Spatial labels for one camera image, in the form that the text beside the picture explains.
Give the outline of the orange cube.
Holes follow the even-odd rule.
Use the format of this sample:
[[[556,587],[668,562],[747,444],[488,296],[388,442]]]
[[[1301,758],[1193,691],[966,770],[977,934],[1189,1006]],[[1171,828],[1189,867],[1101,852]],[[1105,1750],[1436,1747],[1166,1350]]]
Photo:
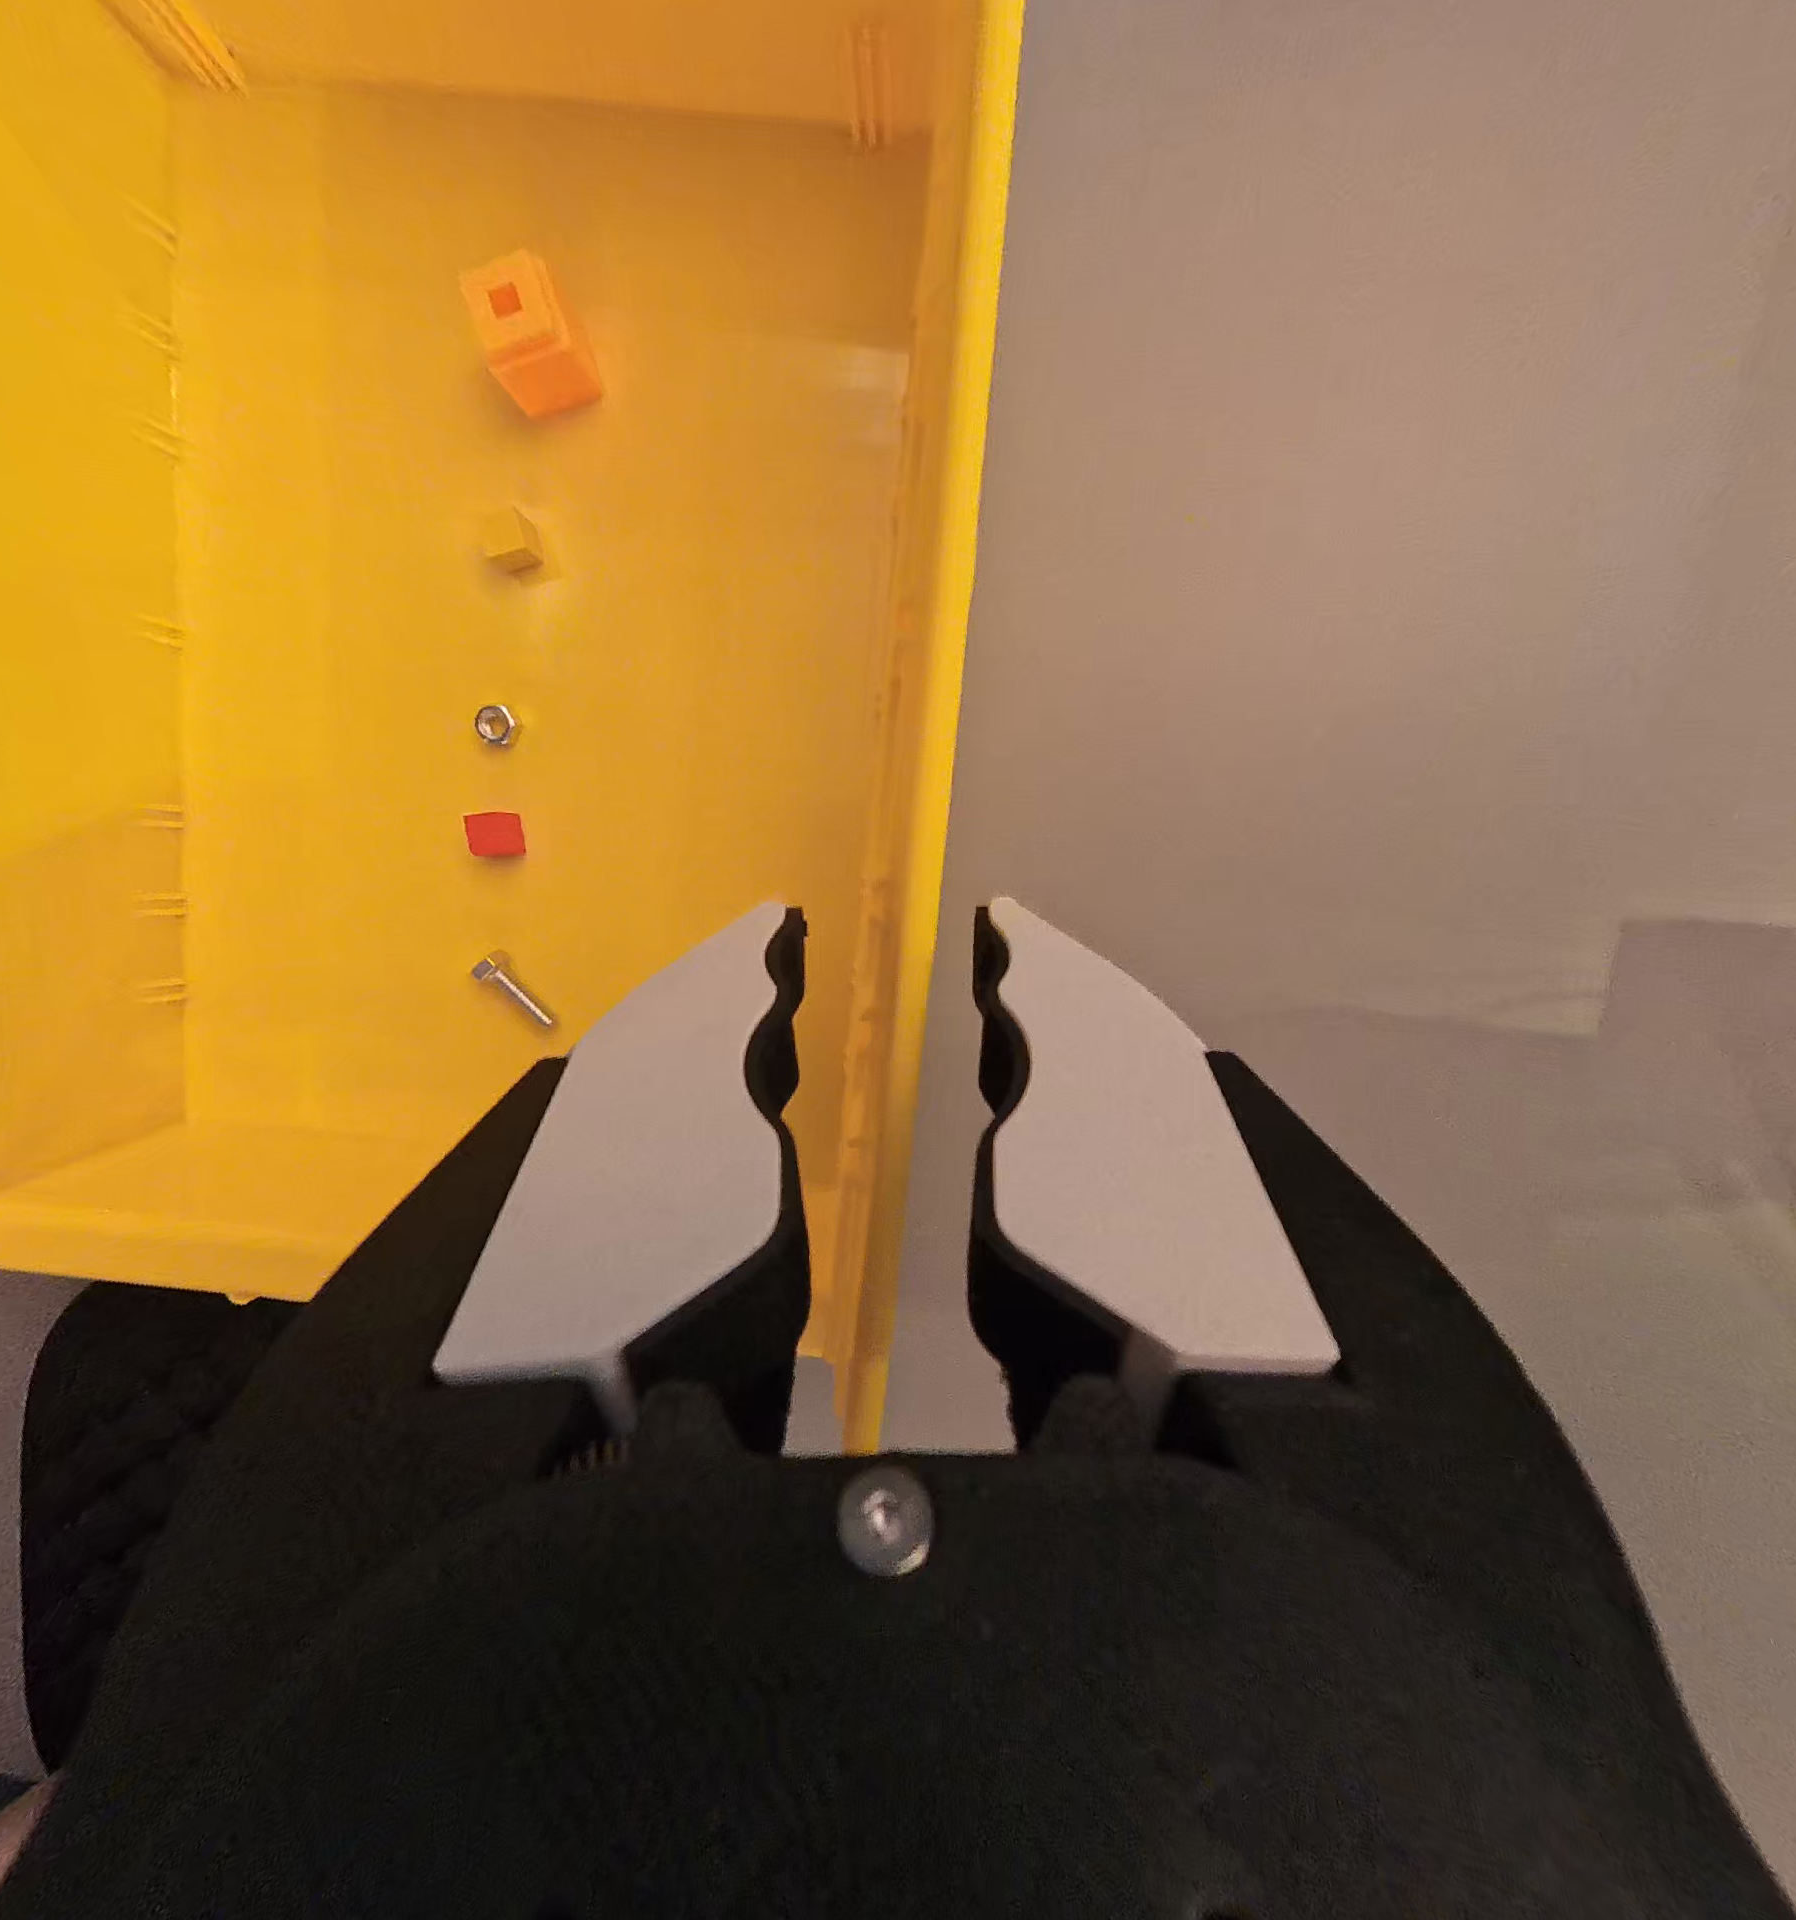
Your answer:
[[[513,250],[459,274],[480,359],[528,417],[552,420],[602,399],[589,331],[568,313],[541,253]]]

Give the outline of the small metal screw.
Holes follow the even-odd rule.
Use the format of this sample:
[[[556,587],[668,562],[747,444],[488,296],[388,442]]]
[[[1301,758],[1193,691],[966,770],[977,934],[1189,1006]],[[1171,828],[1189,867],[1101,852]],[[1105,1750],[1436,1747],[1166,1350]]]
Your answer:
[[[513,1010],[532,1019],[538,1028],[556,1033],[558,1013],[549,1001],[525,981],[517,961],[508,951],[488,951],[471,963],[471,979],[498,992]]]

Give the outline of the yellow plastic bin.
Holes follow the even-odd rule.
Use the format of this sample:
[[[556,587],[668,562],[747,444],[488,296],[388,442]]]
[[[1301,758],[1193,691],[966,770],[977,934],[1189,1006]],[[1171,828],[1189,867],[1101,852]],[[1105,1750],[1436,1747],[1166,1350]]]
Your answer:
[[[1025,25],[0,3],[4,1271],[303,1300],[783,902],[802,1350],[878,1441]],[[491,375],[459,274],[513,250],[596,407]]]

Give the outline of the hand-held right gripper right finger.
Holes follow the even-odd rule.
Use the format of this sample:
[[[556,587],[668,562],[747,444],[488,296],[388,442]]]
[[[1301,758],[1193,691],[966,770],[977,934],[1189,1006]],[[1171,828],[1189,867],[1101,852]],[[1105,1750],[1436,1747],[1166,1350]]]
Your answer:
[[[1013,899],[981,931],[1005,948],[984,1007],[1014,1055],[977,1221],[1113,1340],[1129,1390],[1335,1376],[1341,1341],[1201,1034]]]

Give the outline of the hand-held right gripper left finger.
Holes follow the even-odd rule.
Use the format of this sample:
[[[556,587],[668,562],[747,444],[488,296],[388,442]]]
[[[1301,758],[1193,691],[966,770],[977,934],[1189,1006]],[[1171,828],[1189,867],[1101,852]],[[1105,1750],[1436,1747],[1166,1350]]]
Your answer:
[[[628,1390],[653,1337],[796,1240],[807,918],[753,906],[568,1054],[435,1350],[446,1383]]]

